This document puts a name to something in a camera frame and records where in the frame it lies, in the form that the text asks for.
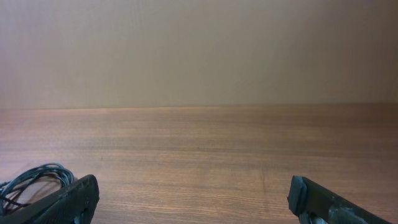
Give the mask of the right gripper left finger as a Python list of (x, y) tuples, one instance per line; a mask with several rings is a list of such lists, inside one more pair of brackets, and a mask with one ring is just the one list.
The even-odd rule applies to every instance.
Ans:
[(97, 179), (89, 174), (76, 182), (1, 218), (1, 224), (90, 224), (100, 192)]

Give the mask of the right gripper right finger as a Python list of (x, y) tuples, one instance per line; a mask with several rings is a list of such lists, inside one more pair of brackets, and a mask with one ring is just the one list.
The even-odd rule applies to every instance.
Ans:
[(287, 200), (300, 224), (390, 224), (302, 176), (292, 177)]

